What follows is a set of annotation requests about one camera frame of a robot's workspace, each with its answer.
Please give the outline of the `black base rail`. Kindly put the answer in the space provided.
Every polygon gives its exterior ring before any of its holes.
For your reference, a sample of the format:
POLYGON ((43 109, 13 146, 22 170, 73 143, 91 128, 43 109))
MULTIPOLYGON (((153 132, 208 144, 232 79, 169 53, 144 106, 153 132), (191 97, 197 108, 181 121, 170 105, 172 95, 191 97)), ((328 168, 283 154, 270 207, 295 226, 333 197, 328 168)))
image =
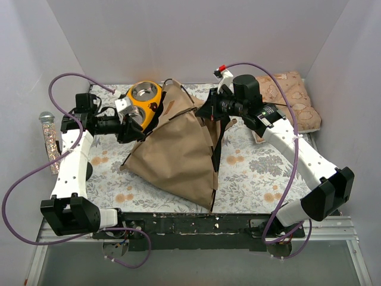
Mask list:
POLYGON ((253 213, 123 212, 117 226, 144 231, 153 250, 266 251, 261 235, 269 218, 253 213))

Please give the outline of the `black microphone stand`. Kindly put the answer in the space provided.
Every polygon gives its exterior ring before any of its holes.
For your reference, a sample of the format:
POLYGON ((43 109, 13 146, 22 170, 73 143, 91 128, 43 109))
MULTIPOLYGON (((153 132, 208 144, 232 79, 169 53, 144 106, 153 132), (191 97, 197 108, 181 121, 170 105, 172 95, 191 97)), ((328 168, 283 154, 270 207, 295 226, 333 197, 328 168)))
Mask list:
POLYGON ((57 181, 69 181, 71 179, 84 179, 87 181, 93 172, 89 163, 89 151, 92 141, 82 139, 72 153, 64 157, 60 162, 57 181))

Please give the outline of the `glitter toy microphone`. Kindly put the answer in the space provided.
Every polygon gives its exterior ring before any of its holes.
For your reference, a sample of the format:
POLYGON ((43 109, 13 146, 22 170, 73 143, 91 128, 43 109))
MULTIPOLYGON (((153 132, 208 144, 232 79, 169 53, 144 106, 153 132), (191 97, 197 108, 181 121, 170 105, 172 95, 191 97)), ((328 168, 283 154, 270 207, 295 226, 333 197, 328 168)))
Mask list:
POLYGON ((39 115, 42 124, 42 132, 45 140, 45 149, 49 162, 56 160, 60 155, 60 146, 55 128, 55 116, 49 111, 43 111, 39 115))

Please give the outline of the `yellow double pet bowl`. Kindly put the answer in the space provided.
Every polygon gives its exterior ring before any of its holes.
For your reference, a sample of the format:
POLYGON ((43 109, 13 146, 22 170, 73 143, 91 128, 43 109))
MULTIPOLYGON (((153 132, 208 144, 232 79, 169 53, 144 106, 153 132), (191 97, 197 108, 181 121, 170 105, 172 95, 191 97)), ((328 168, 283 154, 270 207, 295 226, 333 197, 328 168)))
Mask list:
POLYGON ((161 86, 151 81, 135 83, 128 91, 127 97, 133 104, 130 116, 146 130, 152 122, 161 102, 161 86))

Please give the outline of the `aluminium frame rail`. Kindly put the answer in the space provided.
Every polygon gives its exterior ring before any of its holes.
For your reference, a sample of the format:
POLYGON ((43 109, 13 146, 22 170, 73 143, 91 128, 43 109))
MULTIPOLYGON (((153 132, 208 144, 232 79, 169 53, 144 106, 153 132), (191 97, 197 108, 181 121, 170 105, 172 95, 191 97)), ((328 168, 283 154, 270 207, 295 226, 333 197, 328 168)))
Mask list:
POLYGON ((286 244, 153 250, 150 238, 89 234, 54 244, 39 232, 26 285, 371 285, 351 218, 305 223, 286 244))

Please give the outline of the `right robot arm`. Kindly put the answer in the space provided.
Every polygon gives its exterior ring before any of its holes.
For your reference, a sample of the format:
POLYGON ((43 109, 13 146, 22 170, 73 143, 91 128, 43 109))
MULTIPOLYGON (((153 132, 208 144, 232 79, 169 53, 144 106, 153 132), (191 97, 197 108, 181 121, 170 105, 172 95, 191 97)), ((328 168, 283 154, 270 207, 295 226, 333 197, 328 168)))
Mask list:
POLYGON ((282 237, 291 230, 291 225, 308 219, 322 221, 349 200, 355 178, 353 171, 348 167, 338 168, 298 137, 286 116, 274 104, 264 103, 254 76, 222 78, 218 87, 210 89, 196 116, 212 121, 238 116, 250 130, 296 164, 310 192, 275 212, 269 222, 273 235, 282 237))

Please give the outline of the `floral table mat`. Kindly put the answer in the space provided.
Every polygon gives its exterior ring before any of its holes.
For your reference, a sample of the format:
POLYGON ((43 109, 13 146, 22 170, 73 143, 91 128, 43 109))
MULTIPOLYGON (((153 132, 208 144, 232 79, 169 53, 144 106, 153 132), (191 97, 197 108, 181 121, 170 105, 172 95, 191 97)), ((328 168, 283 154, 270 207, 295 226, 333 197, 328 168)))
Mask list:
POLYGON ((165 89, 164 111, 144 142, 119 144, 96 136, 89 160, 88 199, 125 212, 270 213, 289 182, 292 166, 241 120, 226 132, 194 115, 208 85, 165 89))

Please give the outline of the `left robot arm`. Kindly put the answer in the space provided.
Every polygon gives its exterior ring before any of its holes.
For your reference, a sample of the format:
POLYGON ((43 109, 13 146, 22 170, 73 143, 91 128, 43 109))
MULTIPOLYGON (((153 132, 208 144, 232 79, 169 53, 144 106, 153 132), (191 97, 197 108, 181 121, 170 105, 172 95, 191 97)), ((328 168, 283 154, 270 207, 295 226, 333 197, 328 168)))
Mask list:
POLYGON ((128 97, 115 101, 112 116, 98 115, 95 98, 90 93, 77 94, 76 106, 61 122, 63 158, 51 197, 40 204, 43 217, 58 236, 106 228, 113 238, 121 238, 127 230, 118 209, 100 209, 88 200, 86 182, 92 173, 89 152, 95 135, 113 134, 121 144, 145 135, 133 117, 137 108, 128 97))

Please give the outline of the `beige patterned pillow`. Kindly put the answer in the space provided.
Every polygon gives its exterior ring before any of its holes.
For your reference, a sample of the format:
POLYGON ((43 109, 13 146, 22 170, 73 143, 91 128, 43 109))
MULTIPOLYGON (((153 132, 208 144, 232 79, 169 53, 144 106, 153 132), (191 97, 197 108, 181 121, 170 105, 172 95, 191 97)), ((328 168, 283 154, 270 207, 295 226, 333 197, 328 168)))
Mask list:
MULTIPOLYGON (((311 99, 307 94, 304 81, 297 71, 288 71, 285 73, 275 74, 278 84, 285 93, 289 104, 292 106, 296 103, 302 103, 308 107, 303 110, 293 110, 298 124, 299 133, 310 133, 320 129, 321 117, 311 105, 311 99)), ((260 84, 260 92, 264 102, 274 104, 286 104, 278 87, 270 78, 270 76, 259 76, 257 80, 260 84)), ((280 108, 286 117, 292 122, 292 116, 285 107, 280 108)))

